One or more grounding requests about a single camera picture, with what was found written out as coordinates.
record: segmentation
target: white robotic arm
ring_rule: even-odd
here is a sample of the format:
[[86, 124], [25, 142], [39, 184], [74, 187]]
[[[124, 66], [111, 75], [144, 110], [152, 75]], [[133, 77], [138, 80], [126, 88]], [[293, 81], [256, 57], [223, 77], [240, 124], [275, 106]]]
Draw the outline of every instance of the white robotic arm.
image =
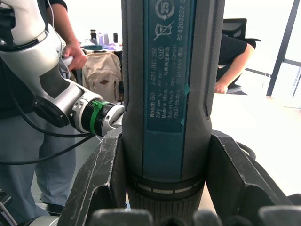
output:
[[37, 0], [0, 0], [0, 57], [36, 98], [35, 111], [57, 127], [104, 136], [121, 126], [124, 107], [107, 103], [59, 73], [59, 57]]

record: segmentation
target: black shirt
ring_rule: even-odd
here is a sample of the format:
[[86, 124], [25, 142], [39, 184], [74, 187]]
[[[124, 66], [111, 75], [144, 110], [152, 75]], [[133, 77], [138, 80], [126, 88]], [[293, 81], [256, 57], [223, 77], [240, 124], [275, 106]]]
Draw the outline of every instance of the black shirt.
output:
[[245, 41], [222, 35], [220, 58], [218, 60], [219, 65], [227, 65], [223, 70], [218, 70], [217, 80], [219, 80], [232, 64], [234, 59], [246, 50], [247, 43]]
[[[44, 19], [46, 30], [48, 31], [48, 20], [47, 20], [47, 12], [46, 9], [49, 7], [47, 0], [37, 0], [40, 13]], [[49, 0], [50, 4], [59, 3], [62, 4], [66, 9], [67, 6], [63, 0]], [[12, 101], [7, 87], [4, 82], [3, 74], [1, 74], [3, 69], [5, 69], [6, 76], [10, 82], [10, 85], [13, 89], [14, 95], [22, 107], [25, 113], [29, 113], [33, 111], [33, 95], [30, 90], [24, 85], [24, 83], [14, 75], [14, 73], [2, 62], [0, 61], [0, 120], [7, 117], [14, 117], [19, 115], [14, 102]]]

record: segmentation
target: hand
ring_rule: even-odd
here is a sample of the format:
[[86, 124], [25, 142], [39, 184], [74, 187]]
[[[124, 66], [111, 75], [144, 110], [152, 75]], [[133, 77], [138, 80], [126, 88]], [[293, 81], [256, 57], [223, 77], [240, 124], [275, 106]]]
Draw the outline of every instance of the hand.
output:
[[223, 93], [226, 94], [228, 91], [228, 86], [226, 83], [222, 82], [222, 81], [218, 81], [215, 84], [215, 89], [214, 92], [215, 93]]
[[87, 61], [87, 58], [83, 51], [81, 51], [79, 44], [66, 45], [63, 51], [63, 58], [67, 58], [69, 56], [74, 57], [72, 63], [68, 66], [69, 71], [82, 68]]

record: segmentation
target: desk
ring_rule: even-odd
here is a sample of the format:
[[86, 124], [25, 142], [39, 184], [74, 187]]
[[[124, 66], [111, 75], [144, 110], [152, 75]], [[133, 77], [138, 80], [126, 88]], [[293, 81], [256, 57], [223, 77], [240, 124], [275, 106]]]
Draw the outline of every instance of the desk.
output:
[[[215, 94], [211, 121], [214, 130], [253, 149], [256, 161], [285, 195], [292, 195], [301, 193], [301, 110], [286, 108], [285, 103], [270, 97]], [[200, 208], [213, 210], [206, 188]]]

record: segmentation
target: gray pants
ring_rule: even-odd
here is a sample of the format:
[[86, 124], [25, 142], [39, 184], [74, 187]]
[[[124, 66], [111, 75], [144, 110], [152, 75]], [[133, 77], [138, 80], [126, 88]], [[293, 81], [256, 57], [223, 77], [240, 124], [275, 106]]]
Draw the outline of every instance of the gray pants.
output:
[[[35, 113], [28, 118], [40, 128], [61, 134], [74, 134], [74, 128], [57, 128]], [[47, 157], [73, 145], [74, 138], [44, 135], [29, 126], [21, 116], [0, 120], [0, 159], [27, 161]], [[31, 193], [33, 174], [42, 191], [41, 200], [49, 204], [65, 205], [75, 170], [75, 151], [38, 164], [0, 165], [0, 189], [13, 200], [10, 213], [17, 223], [48, 213], [35, 205]]]

